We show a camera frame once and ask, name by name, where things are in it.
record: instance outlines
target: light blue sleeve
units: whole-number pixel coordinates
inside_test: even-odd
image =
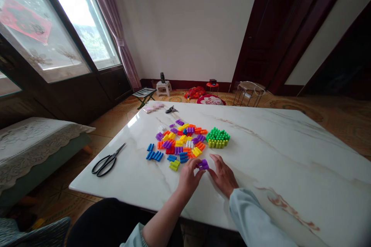
[[[297,247],[295,242],[273,223],[250,190],[234,189],[229,200],[229,210],[248,247]]]
[[[128,240],[125,243],[121,243],[120,247],[148,247],[147,243],[142,237],[143,228],[144,225],[138,223],[128,237]]]

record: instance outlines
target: curtain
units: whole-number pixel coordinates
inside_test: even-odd
[[[97,0],[99,7],[102,11],[104,19],[108,25],[108,28],[112,36],[116,40],[117,48],[121,56],[121,60],[128,76],[131,87],[134,91],[140,88],[140,80],[136,71],[133,58],[131,57],[128,46],[124,38],[124,30],[121,23],[120,15],[117,9],[116,0]]]

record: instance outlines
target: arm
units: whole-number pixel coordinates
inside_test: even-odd
[[[209,173],[222,193],[230,199],[230,213],[246,245],[254,246],[297,246],[281,231],[262,209],[255,195],[247,189],[238,189],[233,171],[219,155],[210,154],[216,173]]]
[[[148,246],[165,247],[167,245],[182,210],[193,195],[205,172],[205,170],[198,171],[194,175],[193,171],[196,164],[200,162],[200,159],[187,161],[180,173],[178,188],[143,228],[142,236]]]

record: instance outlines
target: tiled floor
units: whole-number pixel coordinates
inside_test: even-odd
[[[170,97],[154,96],[154,98],[171,102],[196,102],[195,99],[186,100],[184,94],[185,91],[173,91]],[[219,93],[218,96],[227,105],[232,105],[235,95]],[[93,154],[88,155],[80,151],[34,191],[35,197],[40,199],[41,203],[31,210],[45,219],[45,225],[66,216],[71,217],[74,224],[88,207],[100,200],[88,194],[69,190],[68,185],[138,112],[139,104],[136,98],[129,97],[92,122],[91,126],[96,127],[90,134],[93,140],[90,143]],[[371,161],[370,102],[328,96],[279,97],[267,93],[262,97],[259,107],[302,111]],[[208,232],[202,225],[195,228],[195,225],[185,224],[182,230],[185,246],[201,246]]]

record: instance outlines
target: white plastic stool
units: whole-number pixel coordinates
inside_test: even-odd
[[[159,88],[165,88],[166,92],[160,92]],[[167,95],[168,97],[170,97],[170,92],[172,91],[171,84],[168,80],[166,80],[165,83],[162,83],[161,81],[159,81],[157,82],[156,90],[157,90],[157,96]]]

